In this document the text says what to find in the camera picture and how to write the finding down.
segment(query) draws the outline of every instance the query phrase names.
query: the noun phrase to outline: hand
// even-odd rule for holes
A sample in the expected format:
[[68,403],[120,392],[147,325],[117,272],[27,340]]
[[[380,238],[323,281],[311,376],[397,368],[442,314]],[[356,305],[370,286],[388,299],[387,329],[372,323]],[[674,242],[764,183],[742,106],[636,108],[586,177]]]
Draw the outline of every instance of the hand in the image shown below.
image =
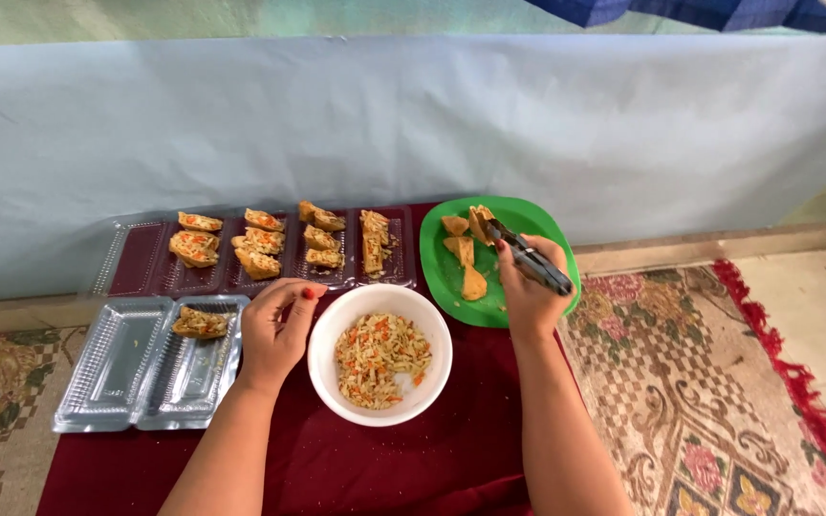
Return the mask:
[[[304,355],[317,299],[327,286],[282,278],[266,287],[241,313],[244,366],[238,381],[248,387],[278,392],[285,377]],[[292,305],[285,323],[283,309]]]
[[[522,237],[528,241],[528,245],[566,272],[566,254],[559,244],[544,237]],[[553,335],[556,322],[572,302],[575,290],[569,296],[558,296],[522,275],[509,244],[503,240],[496,240],[496,251],[499,254],[499,281],[506,291],[512,340],[537,340]]]

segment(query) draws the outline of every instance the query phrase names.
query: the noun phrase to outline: metal tongs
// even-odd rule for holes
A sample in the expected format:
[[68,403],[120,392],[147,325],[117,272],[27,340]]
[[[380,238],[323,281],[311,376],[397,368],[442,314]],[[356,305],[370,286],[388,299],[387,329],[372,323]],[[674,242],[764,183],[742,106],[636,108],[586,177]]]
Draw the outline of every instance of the metal tongs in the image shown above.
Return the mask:
[[573,282],[550,260],[528,245],[528,241],[521,235],[513,233],[495,218],[485,219],[483,214],[476,213],[480,229],[489,240],[505,240],[512,249],[515,264],[519,265],[522,274],[553,290],[560,296],[569,296],[573,292]]

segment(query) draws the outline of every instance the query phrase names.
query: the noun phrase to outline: blue fabric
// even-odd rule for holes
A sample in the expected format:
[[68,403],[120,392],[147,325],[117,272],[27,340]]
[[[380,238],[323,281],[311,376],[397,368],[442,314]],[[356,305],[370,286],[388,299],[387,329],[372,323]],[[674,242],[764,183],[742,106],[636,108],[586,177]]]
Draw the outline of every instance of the blue fabric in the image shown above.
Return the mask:
[[818,0],[528,0],[535,6],[591,27],[626,11],[676,19],[714,30],[788,27],[826,33],[826,7]]

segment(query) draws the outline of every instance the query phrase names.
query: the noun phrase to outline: maroon tablecloth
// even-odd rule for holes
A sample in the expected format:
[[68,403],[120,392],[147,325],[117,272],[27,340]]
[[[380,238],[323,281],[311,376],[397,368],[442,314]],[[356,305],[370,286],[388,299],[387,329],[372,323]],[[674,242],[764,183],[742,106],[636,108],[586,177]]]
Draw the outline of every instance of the maroon tablecloth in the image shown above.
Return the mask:
[[[432,206],[412,206],[415,234]],[[417,274],[416,290],[431,299],[419,260]],[[318,313],[333,299],[321,299]],[[265,514],[530,512],[509,331],[445,320],[454,346],[451,377],[431,407],[394,427],[341,419],[320,401],[304,360],[292,370],[272,416]],[[65,434],[38,514],[154,514],[201,435]]]

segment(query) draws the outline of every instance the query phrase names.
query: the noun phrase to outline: white bowl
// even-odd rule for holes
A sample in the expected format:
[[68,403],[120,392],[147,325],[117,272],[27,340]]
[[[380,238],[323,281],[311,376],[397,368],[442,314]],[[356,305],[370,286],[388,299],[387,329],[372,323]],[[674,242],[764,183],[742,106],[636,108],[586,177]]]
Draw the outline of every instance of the white bowl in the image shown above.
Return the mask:
[[[412,321],[432,352],[432,363],[419,387],[398,381],[403,401],[381,410],[356,407],[339,392],[334,357],[339,335],[361,316],[376,312]],[[442,392],[452,372],[452,335],[442,314],[419,293],[396,285],[359,287],[340,296],[320,315],[307,345],[307,370],[317,395],[339,416],[365,426],[391,426],[415,418]]]

